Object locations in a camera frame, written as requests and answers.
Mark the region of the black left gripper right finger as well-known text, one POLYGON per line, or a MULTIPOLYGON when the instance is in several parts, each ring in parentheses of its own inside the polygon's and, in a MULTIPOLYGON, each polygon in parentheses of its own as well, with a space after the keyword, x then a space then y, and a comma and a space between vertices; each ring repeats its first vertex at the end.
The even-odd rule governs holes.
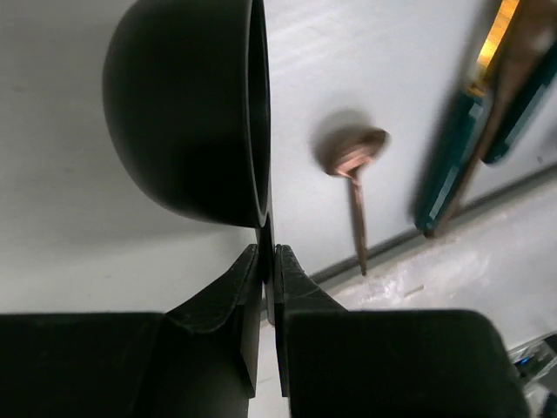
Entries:
POLYGON ((466 309, 350 311, 275 255, 279 374, 293 417, 527 417, 494 324, 466 309))

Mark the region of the black round spoon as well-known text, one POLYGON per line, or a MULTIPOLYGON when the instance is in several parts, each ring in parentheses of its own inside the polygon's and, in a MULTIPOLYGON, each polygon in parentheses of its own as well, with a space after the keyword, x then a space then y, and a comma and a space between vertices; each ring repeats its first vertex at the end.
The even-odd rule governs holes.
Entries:
POLYGON ((150 199, 269 247, 271 86, 261 1, 136 1, 105 54, 112 144, 150 199))

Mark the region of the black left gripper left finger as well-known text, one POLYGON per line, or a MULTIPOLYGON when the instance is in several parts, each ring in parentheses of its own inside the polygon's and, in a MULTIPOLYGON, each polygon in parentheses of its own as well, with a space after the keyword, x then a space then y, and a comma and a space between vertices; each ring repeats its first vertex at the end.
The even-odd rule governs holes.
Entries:
POLYGON ((258 262, 248 246, 166 313, 3 315, 2 416, 247 416, 258 367, 258 262))

